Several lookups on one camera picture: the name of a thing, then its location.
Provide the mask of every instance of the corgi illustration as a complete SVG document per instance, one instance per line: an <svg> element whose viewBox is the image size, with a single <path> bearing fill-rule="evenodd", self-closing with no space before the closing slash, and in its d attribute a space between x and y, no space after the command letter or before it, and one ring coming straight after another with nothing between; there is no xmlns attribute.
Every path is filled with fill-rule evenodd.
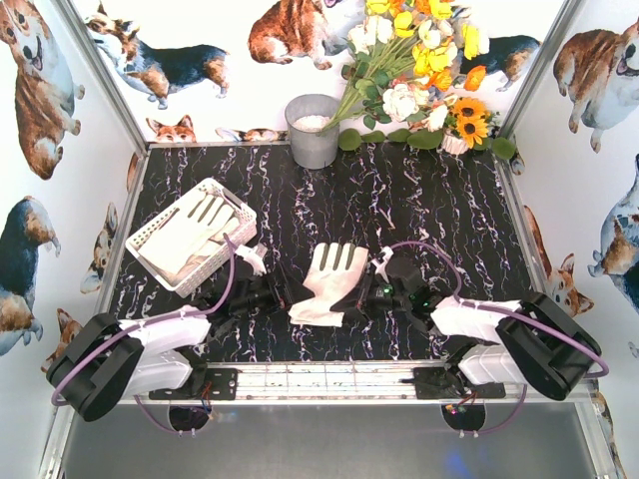
<svg viewBox="0 0 639 479"><path fill-rule="evenodd" d="M635 158L635 182L606 217L601 227L601 251L592 254L588 266L593 277L607 274L639 311L639 155Z"/></svg>
<svg viewBox="0 0 639 479"><path fill-rule="evenodd" d="M9 212L0 236L0 356L20 338L28 345L31 333L42 339L42 324L33 315L38 247L51 244L59 256L60 242L47 211L25 197Z"/></svg>
<svg viewBox="0 0 639 479"><path fill-rule="evenodd" d="M196 134L193 131L193 121L189 115L182 117L177 125L171 127L147 118L147 125L156 134L158 143L195 143Z"/></svg>
<svg viewBox="0 0 639 479"><path fill-rule="evenodd" d="M579 120L592 128L590 146L601 150L601 136L639 105L639 21L623 34L608 30L578 33L566 42L553 73L559 93L574 104L568 128Z"/></svg>
<svg viewBox="0 0 639 479"><path fill-rule="evenodd" d="M82 330L82 325L78 321L74 320L67 311L61 308L58 308L58 325L60 326L60 342L58 343L56 350L53 351L53 353L44 360L42 366L40 366L40 370L42 372L47 372L49 370L53 361L62 355L69 343L73 341L73 339Z"/></svg>
<svg viewBox="0 0 639 479"><path fill-rule="evenodd" d="M363 0L280 0L253 25L249 51L256 62L280 65L309 56L326 70L326 56L344 50L348 31L363 19Z"/></svg>
<svg viewBox="0 0 639 479"><path fill-rule="evenodd" d="M543 270L546 274L546 289L548 296L553 299L570 317L586 312L595 305L594 301L580 293L574 282L573 272L575 255L569 254L561 267L552 267L541 236L541 230L535 215L529 207L524 207L526 219L530 226L535 245L541 257Z"/></svg>
<svg viewBox="0 0 639 479"><path fill-rule="evenodd" d="M225 142L285 142L289 139L289 132L277 132L266 128L253 128L247 132L216 128L216 134Z"/></svg>
<svg viewBox="0 0 639 479"><path fill-rule="evenodd" d="M116 206L113 203L109 203L107 208L107 217L104 220L104 226L96 239L96 244L93 247L93 261L89 266L89 270L82 278L80 285L80 291L86 293L97 291L102 285L102 278L104 277L104 271L109 264L109 258L111 257L111 246L113 245L113 238L116 235L116 228L118 227L118 212Z"/></svg>
<svg viewBox="0 0 639 479"><path fill-rule="evenodd" d="M75 85L64 55L35 5L27 0L0 2L0 41L9 45L18 73L16 120L18 140L29 168L49 180L62 160L65 132L80 134L73 119Z"/></svg>
<svg viewBox="0 0 639 479"><path fill-rule="evenodd" d="M541 42L526 35L513 37L497 37L490 39L490 51L477 55L472 60L463 56L462 24L470 17L470 7L458 7L453 11L450 23L455 30L455 43L459 47L457 58L453 62L454 85L460 87L466 81L466 75L475 67L486 67L486 75L502 72L506 83L497 88L497 92L505 92L530 69L537 56Z"/></svg>
<svg viewBox="0 0 639 479"><path fill-rule="evenodd" d="M98 12L85 19L97 47L113 62L130 87L149 95L160 110L169 106L170 94L211 80L224 98L229 89L225 60L228 52L210 45L184 48L153 48L138 38L133 22L112 20L100 3Z"/></svg>

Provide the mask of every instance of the gray floor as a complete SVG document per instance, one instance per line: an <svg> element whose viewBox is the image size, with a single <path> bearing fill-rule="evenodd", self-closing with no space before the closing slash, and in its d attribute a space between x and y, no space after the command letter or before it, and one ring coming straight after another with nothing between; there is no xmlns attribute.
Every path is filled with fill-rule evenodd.
<svg viewBox="0 0 639 479"><path fill-rule="evenodd" d="M489 405L487 425L512 405ZM163 421L166 406L153 406ZM574 406L526 404L507 428L459 439L439 406L226 406L197 438L156 429L136 406L76 420L67 479L590 478Z"/></svg>

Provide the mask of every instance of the marble pattern table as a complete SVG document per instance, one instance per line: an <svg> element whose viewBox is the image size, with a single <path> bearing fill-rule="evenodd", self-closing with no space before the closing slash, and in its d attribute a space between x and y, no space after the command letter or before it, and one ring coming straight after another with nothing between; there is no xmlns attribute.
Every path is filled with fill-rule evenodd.
<svg viewBox="0 0 639 479"><path fill-rule="evenodd" d="M369 145L321 171L295 165L287 145L153 149L131 232L199 181L213 177L258 213L258 241L302 280L318 242L367 245L377 253L401 240L438 244L458 266L461 295L521 297L531 281L499 176L486 154L460 159L408 147ZM442 291L453 274L436 256L407 247ZM188 300L163 289L125 252L110 310L149 316ZM416 331L400 314L342 328L290 325L285 315L226 322L206 348L212 362L344 361L436 358L462 339Z"/></svg>

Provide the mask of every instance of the white work glove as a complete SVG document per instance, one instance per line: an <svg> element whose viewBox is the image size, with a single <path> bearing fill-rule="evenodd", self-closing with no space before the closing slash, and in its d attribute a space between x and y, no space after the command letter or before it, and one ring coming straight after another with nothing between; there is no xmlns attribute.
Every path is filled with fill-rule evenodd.
<svg viewBox="0 0 639 479"><path fill-rule="evenodd" d="M215 254L222 247L224 234L230 235L240 225L233 218L233 208L221 197L202 193L191 198L180 203L174 215L138 251L157 269L169 274L178 274L193 255Z"/></svg>
<svg viewBox="0 0 639 479"><path fill-rule="evenodd" d="M291 307L292 324L313 326L341 326L343 312L332 312L330 307L349 294L361 279L366 267L368 249L348 243L340 248L336 242L316 246L304 286L315 297Z"/></svg>

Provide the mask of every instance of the white plastic basket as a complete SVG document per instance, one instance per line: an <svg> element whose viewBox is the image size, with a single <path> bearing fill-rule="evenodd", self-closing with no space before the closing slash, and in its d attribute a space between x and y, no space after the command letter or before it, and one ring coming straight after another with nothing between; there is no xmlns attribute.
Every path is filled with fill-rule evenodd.
<svg viewBox="0 0 639 479"><path fill-rule="evenodd" d="M158 283L165 289L176 292L181 297L187 297L195 291L200 284L202 284L211 274L229 260L231 257L229 254L229 247L224 245L222 248L218 249L214 255L210 256L206 261L200 264L197 269L174 286L171 286L149 262L140 256L138 249L140 249L142 244L144 244L151 234L163 224L164 220L167 219L176 208L179 208L182 203L189 201L189 196L199 196L201 192L209 192L216 197L224 196L235 210L236 216L240 221L240 226L231 235L229 235L233 244L246 244L258 233L256 222L256 218L258 216L256 215L256 212L251 210L245 203L242 203L235 195L216 182L213 178L206 178L199 182L194 188L188 190L179 200L155 216L150 222L137 230L127 239L126 242L127 250L142 264L143 267L147 269L150 274L153 275Z"/></svg>

